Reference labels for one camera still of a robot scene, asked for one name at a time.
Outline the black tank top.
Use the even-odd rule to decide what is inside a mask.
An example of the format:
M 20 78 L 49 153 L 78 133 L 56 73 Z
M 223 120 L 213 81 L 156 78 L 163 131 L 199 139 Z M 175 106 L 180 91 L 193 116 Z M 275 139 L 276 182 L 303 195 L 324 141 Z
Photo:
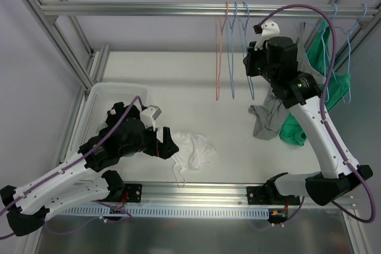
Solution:
M 114 127 L 114 125 L 121 118 L 121 116 L 124 114 L 128 107 L 129 105 L 125 105 L 123 102 L 115 103 L 113 107 L 109 111 L 107 111 L 105 127 L 101 129 L 99 133 L 102 135 L 107 134 Z M 126 121 L 129 118 L 140 120 L 140 110 L 137 108 L 137 106 L 132 106 L 131 110 L 125 116 L 124 121 Z

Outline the aluminium hanging rail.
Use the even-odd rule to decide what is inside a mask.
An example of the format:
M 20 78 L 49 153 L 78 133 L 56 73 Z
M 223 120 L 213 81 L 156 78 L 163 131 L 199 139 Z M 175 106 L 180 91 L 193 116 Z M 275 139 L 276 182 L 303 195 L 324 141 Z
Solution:
M 69 16 L 147 16 L 147 17 L 251 17 L 320 18 L 315 9 L 301 4 L 283 9 L 280 5 L 195 4 L 178 2 L 45 2 L 45 15 Z

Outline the pink hanger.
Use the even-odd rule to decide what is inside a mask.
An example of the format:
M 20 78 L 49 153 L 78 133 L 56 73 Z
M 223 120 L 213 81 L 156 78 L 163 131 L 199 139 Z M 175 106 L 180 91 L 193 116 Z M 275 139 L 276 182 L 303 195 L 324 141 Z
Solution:
M 215 18 L 215 40 L 216 40 L 216 79 L 215 79 L 215 99 L 216 101 L 220 98 L 220 77 L 221 77 L 221 66 L 222 66 L 222 52 L 223 52 L 223 35 L 226 26 L 226 21 L 229 15 L 229 3 L 225 3 L 224 19 L 220 17 Z

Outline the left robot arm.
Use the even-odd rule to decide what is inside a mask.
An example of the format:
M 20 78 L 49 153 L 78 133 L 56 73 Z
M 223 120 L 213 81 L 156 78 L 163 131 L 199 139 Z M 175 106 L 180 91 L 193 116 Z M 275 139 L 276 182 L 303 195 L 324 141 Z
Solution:
M 13 235 L 28 235 L 74 206 L 121 200 L 125 184 L 111 167 L 122 157 L 143 152 L 169 159 L 178 151 L 168 127 L 148 127 L 138 118 L 118 121 L 102 129 L 70 159 L 41 178 L 23 187 L 3 187 L 2 213 Z

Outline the white tank top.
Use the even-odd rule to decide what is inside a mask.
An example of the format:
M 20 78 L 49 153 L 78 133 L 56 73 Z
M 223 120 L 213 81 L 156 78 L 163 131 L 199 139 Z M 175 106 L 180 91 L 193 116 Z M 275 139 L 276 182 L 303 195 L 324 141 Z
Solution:
M 174 162 L 172 172 L 178 188 L 186 184 L 184 171 L 197 172 L 203 168 L 210 168 L 218 158 L 216 148 L 209 140 L 201 135 L 190 132 L 175 132 L 173 141 L 179 151 L 170 157 Z

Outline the dark grey tank top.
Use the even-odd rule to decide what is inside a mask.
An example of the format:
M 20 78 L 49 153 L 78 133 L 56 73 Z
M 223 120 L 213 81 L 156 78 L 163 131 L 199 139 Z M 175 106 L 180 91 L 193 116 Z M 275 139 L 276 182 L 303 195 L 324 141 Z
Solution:
M 321 86 L 325 83 L 326 77 L 313 68 L 307 58 L 304 48 L 304 30 L 305 22 L 300 22 L 297 28 L 298 38 L 296 41 L 298 70 L 311 74 L 317 84 Z M 256 116 L 253 137 L 260 140 L 271 140 L 277 137 L 286 119 L 291 115 L 272 91 L 269 91 L 262 105 L 251 105 L 248 112 Z

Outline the aluminium frame posts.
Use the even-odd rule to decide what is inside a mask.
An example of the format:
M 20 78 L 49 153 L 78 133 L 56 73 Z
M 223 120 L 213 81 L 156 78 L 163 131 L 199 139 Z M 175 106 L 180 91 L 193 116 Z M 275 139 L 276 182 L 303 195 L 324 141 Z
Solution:
M 60 57 L 74 72 L 80 80 L 81 87 L 76 96 L 74 108 L 78 109 L 82 101 L 89 94 L 91 87 L 102 81 L 105 69 L 110 56 L 111 48 L 109 45 L 103 45 L 100 51 L 94 50 L 75 16 L 69 16 L 68 21 L 71 24 L 76 36 L 86 52 L 86 61 L 80 62 L 75 54 L 69 40 L 57 24 L 57 16 L 45 15 L 42 10 L 44 0 L 21 0 L 31 15 L 36 20 L 42 31 L 46 34 L 49 41 L 53 44 Z

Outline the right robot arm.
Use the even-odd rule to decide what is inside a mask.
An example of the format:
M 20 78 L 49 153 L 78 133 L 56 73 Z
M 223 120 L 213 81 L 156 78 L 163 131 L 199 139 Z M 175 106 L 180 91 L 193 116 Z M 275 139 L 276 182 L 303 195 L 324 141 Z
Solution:
M 326 127 L 330 117 L 320 105 L 322 92 L 311 74 L 299 71 L 297 52 L 291 38 L 276 36 L 261 49 L 251 42 L 243 59 L 247 75 L 263 77 L 302 127 L 320 167 L 311 174 L 275 175 L 266 181 L 264 190 L 275 205 L 287 196 L 308 196 L 324 206 L 371 178 L 373 171 L 352 156 L 335 126 Z

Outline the green tank top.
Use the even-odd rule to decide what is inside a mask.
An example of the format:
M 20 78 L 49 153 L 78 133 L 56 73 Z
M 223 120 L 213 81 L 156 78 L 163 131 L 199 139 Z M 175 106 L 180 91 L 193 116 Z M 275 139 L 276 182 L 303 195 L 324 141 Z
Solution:
M 318 95 L 321 96 L 323 93 L 322 89 L 318 84 L 317 86 L 320 89 L 320 91 L 318 92 Z M 328 111 L 334 108 L 333 102 L 332 102 L 332 95 L 335 92 L 335 89 L 336 89 L 336 85 L 332 77 L 329 84 L 331 101 L 329 103 L 324 102 L 325 107 Z M 303 128 L 300 126 L 297 119 L 292 114 L 288 116 L 285 123 L 283 124 L 279 137 L 285 143 L 288 143 L 290 145 L 295 145 L 295 146 L 304 146 L 305 142 L 307 141 L 307 135 L 305 131 L 303 130 Z

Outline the white plastic basket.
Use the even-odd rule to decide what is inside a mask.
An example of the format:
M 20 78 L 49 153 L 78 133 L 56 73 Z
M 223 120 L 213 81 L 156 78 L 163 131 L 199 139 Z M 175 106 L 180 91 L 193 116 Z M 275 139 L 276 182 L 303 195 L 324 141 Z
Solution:
M 129 104 L 139 96 L 144 105 L 147 104 L 149 87 L 135 83 L 97 83 L 90 90 L 86 104 L 79 118 L 78 125 L 74 131 L 74 137 L 69 147 L 64 162 L 76 153 L 79 147 L 86 143 L 88 139 L 96 136 L 101 127 L 105 124 L 107 111 L 115 103 L 123 102 Z

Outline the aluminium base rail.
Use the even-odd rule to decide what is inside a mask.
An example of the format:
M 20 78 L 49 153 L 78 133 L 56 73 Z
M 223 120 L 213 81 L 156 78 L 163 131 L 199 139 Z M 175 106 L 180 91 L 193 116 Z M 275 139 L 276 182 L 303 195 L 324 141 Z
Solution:
M 126 181 L 121 193 L 104 198 L 101 185 L 96 181 L 83 181 L 74 185 L 70 197 L 59 195 L 55 198 L 58 206 L 66 209 L 85 206 L 100 200 L 106 205 L 126 202 L 128 205 L 162 205 L 190 207 L 265 207 L 301 203 L 301 195 L 291 195 L 286 199 L 270 197 L 262 184 L 243 183 L 176 183 Z

